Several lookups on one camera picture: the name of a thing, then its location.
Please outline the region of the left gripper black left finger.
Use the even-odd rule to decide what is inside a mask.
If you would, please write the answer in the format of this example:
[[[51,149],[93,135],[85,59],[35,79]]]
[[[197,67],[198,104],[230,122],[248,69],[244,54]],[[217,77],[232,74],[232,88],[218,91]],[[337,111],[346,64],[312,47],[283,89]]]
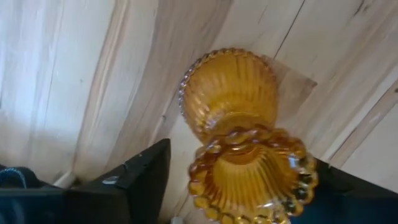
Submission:
[[[161,139],[111,171],[65,194],[73,224],[157,224],[169,179],[170,139]]]

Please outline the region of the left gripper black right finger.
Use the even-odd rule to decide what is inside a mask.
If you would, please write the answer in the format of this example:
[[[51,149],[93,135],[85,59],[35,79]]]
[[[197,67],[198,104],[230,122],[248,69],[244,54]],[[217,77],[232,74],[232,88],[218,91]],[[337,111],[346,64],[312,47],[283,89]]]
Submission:
[[[317,160],[319,185],[291,224],[398,224],[398,194]]]

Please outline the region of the amber glass candle holder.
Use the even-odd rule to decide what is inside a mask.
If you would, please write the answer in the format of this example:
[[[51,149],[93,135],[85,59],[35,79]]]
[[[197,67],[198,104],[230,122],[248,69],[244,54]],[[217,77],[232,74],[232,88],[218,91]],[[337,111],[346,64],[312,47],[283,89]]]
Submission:
[[[318,185],[303,141],[277,128],[269,64],[236,48],[214,50],[185,73],[178,105],[201,142],[188,168],[196,208],[220,224],[290,224]]]

